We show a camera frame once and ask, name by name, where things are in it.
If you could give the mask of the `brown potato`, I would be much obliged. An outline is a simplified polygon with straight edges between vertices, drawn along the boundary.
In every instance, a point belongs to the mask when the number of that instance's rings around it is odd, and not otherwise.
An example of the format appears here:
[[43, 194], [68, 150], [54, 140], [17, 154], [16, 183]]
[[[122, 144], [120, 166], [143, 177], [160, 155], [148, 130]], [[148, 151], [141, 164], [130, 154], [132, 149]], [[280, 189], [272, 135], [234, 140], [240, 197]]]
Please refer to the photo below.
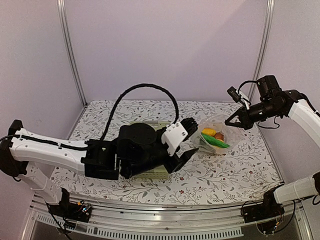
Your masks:
[[214, 135], [214, 138], [216, 138], [217, 140], [219, 141], [224, 141], [224, 135], [220, 132], [217, 132], [215, 135]]

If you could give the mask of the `clear zip top bag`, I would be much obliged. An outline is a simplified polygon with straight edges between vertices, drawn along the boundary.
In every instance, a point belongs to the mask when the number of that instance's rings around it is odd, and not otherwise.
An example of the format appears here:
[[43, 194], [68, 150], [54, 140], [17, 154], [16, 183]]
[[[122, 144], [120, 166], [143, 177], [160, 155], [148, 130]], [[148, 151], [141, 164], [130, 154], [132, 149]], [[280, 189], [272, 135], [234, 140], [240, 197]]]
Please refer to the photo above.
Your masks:
[[235, 147], [244, 137], [244, 131], [226, 125], [227, 118], [225, 114], [218, 114], [201, 120], [198, 130], [191, 137], [194, 146], [201, 152], [219, 155]]

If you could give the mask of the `yellow lemon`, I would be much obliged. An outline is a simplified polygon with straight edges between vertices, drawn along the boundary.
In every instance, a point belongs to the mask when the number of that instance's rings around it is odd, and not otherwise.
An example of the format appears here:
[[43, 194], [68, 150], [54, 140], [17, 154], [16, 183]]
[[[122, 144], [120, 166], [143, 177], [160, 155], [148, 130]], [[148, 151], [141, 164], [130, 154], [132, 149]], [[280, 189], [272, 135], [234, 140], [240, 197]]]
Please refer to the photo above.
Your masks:
[[216, 135], [216, 131], [213, 128], [206, 127], [201, 131], [202, 134], [214, 137]]

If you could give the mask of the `bright green cucumber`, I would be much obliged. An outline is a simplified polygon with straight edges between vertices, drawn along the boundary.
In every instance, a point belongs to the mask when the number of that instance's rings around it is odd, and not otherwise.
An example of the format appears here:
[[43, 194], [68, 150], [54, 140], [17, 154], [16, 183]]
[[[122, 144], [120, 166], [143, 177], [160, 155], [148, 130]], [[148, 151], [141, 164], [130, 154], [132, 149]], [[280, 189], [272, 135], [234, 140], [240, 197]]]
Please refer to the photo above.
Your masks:
[[228, 145], [227, 143], [224, 143], [223, 141], [220, 141], [219, 139], [216, 139], [213, 136], [201, 133], [201, 136], [203, 137], [203, 139], [210, 145], [218, 147], [218, 148], [222, 148], [222, 149], [226, 149], [229, 148], [230, 145]]

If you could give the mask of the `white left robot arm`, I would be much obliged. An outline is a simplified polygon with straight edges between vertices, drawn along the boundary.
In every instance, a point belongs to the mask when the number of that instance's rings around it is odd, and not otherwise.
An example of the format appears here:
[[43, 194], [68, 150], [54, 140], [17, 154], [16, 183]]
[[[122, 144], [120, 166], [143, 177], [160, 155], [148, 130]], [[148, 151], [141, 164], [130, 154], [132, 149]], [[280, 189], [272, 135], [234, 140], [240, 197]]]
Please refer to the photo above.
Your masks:
[[159, 166], [174, 173], [196, 152], [191, 149], [177, 154], [197, 129], [197, 122], [189, 117], [158, 130], [142, 122], [123, 125], [111, 141], [67, 141], [34, 134], [15, 120], [0, 140], [0, 169], [27, 183], [63, 217], [70, 217], [75, 210], [68, 191], [53, 185], [37, 170], [38, 163], [103, 180], [130, 179]]

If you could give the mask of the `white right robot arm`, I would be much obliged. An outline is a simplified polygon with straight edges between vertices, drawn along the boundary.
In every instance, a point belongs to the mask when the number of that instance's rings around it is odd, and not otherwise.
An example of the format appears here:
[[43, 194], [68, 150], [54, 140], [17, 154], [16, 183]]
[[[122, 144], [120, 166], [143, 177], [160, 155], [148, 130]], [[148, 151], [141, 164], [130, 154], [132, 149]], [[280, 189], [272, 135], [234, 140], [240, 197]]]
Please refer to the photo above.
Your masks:
[[[320, 145], [320, 114], [311, 105], [309, 99], [297, 90], [279, 91], [269, 97], [261, 97], [261, 102], [250, 107], [242, 106], [224, 123], [227, 126], [249, 130], [254, 123], [272, 117], [288, 117], [306, 134]], [[269, 218], [278, 210], [278, 204], [303, 200], [320, 194], [320, 173], [277, 187], [273, 196], [259, 206], [262, 218]]]

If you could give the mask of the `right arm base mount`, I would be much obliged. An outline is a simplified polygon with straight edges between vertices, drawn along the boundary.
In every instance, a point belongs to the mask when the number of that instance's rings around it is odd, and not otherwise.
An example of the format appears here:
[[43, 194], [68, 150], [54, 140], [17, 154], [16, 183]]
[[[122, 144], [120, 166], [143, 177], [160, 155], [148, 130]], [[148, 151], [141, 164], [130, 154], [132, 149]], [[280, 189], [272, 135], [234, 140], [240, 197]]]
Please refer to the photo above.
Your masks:
[[264, 235], [271, 235], [276, 232], [283, 220], [284, 213], [283, 205], [276, 202], [272, 191], [267, 191], [263, 195], [261, 203], [249, 200], [240, 209], [240, 214], [245, 223], [261, 221], [257, 224], [257, 228]]

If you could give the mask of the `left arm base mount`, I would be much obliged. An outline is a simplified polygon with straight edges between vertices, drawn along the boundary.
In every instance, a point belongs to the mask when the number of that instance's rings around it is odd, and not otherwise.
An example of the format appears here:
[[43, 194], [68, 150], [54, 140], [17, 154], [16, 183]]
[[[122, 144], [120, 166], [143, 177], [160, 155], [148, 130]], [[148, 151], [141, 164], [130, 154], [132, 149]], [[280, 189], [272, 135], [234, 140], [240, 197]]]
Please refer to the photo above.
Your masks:
[[92, 214], [92, 205], [81, 200], [77, 203], [70, 201], [70, 193], [61, 189], [61, 198], [57, 204], [48, 204], [48, 210], [51, 214], [62, 217], [64, 220], [74, 220], [88, 223]]

